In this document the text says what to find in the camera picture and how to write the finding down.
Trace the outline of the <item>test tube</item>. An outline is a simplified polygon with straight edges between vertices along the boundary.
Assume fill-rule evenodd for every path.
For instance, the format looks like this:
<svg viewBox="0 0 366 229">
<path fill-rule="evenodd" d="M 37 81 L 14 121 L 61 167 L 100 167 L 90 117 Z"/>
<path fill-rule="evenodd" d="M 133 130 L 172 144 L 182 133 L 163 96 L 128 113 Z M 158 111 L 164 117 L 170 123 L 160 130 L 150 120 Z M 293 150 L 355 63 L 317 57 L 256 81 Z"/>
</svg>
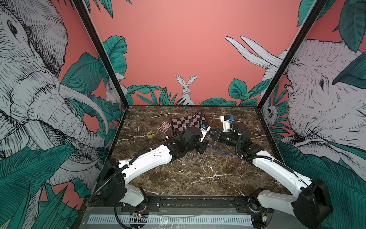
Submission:
<svg viewBox="0 0 366 229">
<path fill-rule="evenodd" d="M 214 171 L 216 171 L 216 170 L 217 170 L 217 168 L 218 168 L 219 162 L 220 162 L 220 160 L 221 160 L 221 156 L 222 156 L 222 150 L 220 149 L 220 150 L 218 151 L 218 154 L 217 154 L 217 156 L 216 156 L 216 160 L 215 160 L 215 162 L 214 162 L 214 166 L 213 166 Z"/>
<path fill-rule="evenodd" d="M 207 148 L 207 150 L 203 153 L 203 157 L 202 157 L 202 160 L 201 160 L 201 162 L 200 162 L 200 167 L 201 167 L 201 168 L 203 168 L 203 167 L 204 167 L 205 162 L 206 162 L 206 159 L 207 159 L 207 157 L 208 157 L 208 155 L 209 155 L 209 153 L 210 153 L 210 150 L 211 150 L 211 146 L 209 146 L 209 147 Z"/>
</svg>

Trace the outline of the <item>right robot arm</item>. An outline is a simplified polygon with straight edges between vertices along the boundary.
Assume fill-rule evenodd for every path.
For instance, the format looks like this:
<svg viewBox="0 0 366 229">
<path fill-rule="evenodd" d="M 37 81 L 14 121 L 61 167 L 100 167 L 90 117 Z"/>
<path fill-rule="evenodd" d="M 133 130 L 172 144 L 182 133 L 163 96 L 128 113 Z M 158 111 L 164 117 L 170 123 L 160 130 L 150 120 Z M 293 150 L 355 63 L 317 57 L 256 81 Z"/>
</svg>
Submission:
<svg viewBox="0 0 366 229">
<path fill-rule="evenodd" d="M 309 229 L 320 229 L 333 212 L 327 184 L 320 179 L 310 179 L 275 159 L 251 141 L 245 124 L 223 121 L 223 129 L 214 129 L 209 136 L 216 142 L 234 146 L 235 154 L 241 160 L 260 168 L 290 192 L 284 195 L 260 189 L 254 200 L 261 207 L 292 215 Z"/>
</svg>

